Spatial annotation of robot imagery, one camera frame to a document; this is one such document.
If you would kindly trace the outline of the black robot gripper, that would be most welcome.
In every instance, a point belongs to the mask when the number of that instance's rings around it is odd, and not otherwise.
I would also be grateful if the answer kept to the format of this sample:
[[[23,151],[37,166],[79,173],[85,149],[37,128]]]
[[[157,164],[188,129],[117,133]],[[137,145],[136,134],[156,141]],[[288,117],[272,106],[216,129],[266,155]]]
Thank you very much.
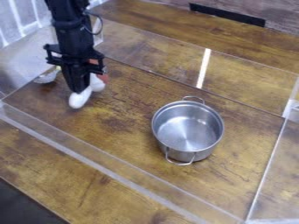
[[[89,73],[103,73],[103,54],[93,48],[89,20],[51,21],[57,43],[45,44],[46,63],[61,67],[69,90],[81,93],[89,86]]]

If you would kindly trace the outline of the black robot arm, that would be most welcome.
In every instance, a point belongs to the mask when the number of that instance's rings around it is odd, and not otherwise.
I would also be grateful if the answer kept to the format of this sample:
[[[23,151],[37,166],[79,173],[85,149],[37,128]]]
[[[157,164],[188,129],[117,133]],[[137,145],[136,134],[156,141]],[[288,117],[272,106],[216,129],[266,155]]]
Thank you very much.
[[[69,90],[79,94],[89,85],[89,75],[103,73],[103,54],[93,48],[89,0],[43,0],[50,11],[50,24],[57,44],[46,44],[46,63],[58,66]]]

